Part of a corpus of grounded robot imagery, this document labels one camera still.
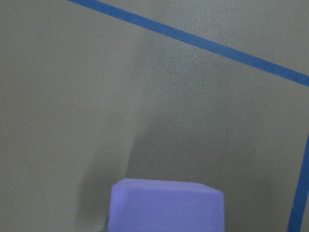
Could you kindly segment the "purple foam block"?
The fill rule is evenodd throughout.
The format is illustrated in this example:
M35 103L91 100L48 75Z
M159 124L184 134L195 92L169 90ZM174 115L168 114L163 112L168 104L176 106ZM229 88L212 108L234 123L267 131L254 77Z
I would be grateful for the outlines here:
M125 178L112 186L110 232L223 232L224 194L200 183Z

